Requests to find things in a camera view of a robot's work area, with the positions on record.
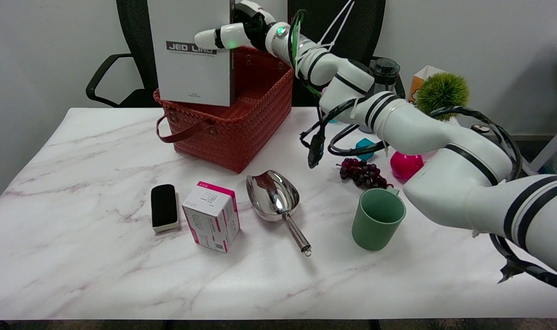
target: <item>pink ball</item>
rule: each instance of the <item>pink ball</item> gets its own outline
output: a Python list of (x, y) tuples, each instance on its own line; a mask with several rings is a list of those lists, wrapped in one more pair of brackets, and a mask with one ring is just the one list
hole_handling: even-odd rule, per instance
[(415, 175), (425, 164), (423, 157), (407, 156), (400, 152), (395, 152), (390, 159), (390, 167), (394, 177), (401, 180), (408, 180)]

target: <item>red woven basket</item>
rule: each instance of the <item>red woven basket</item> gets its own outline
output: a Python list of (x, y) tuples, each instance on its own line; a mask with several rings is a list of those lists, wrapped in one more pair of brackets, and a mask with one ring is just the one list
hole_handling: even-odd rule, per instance
[[(291, 111), (293, 70), (254, 48), (234, 53), (236, 98), (230, 107), (154, 99), (165, 110), (158, 137), (174, 150), (241, 173), (270, 140)], [(172, 135), (158, 126), (167, 118)]]

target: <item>grapes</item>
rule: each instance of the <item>grapes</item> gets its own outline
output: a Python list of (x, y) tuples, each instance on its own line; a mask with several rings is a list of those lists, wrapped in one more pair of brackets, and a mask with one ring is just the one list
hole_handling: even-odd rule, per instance
[(386, 179), (383, 177), (376, 178), (376, 183), (378, 184), (379, 188), (386, 188)]
[(348, 168), (352, 165), (352, 159), (351, 158), (346, 158), (342, 161), (342, 168)]
[(342, 180), (352, 179), (358, 187), (366, 189), (394, 187), (381, 177), (381, 170), (375, 164), (368, 164), (365, 160), (346, 158), (340, 166), (339, 177)]

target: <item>scoop handle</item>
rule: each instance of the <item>scoop handle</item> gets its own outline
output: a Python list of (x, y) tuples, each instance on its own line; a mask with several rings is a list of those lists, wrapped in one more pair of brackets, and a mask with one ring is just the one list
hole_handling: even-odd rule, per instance
[(284, 213), (282, 215), (282, 221), (287, 225), (289, 231), (291, 232), (292, 237), (297, 242), (299, 249), (301, 249), (301, 253), (304, 253), (306, 257), (311, 256), (311, 245), (309, 241), (305, 238), (297, 224), (292, 220), (291, 215), (289, 213)]

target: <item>black office chair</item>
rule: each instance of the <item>black office chair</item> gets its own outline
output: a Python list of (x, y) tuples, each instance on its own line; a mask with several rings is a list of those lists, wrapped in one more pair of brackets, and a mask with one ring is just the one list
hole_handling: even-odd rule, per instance
[[(158, 78), (152, 45), (150, 17), (148, 16), (148, 2), (146, 0), (117, 0), (116, 2), (123, 36), (126, 38), (131, 54), (109, 56), (87, 85), (87, 97), (112, 107), (160, 107), (152, 98), (152, 94), (158, 88)], [(96, 96), (95, 90), (109, 67), (120, 58), (133, 58), (142, 78), (144, 89), (134, 90), (123, 102), (117, 104)]]
[[(331, 52), (339, 57), (369, 66), (370, 61), (376, 59), (373, 58), (373, 54), (381, 36), (386, 0), (355, 0), (355, 2)], [(288, 0), (289, 21), (299, 9), (305, 9), (307, 15), (301, 33), (318, 42), (346, 3), (347, 0)], [(341, 24), (344, 16), (342, 15), (336, 22), (336, 27)], [(336, 32), (336, 28), (331, 29), (325, 40), (329, 42), (333, 40)], [(404, 98), (400, 77), (397, 78), (396, 89), (399, 96)], [(292, 104), (293, 106), (316, 105), (313, 94), (297, 79), (293, 82)]]

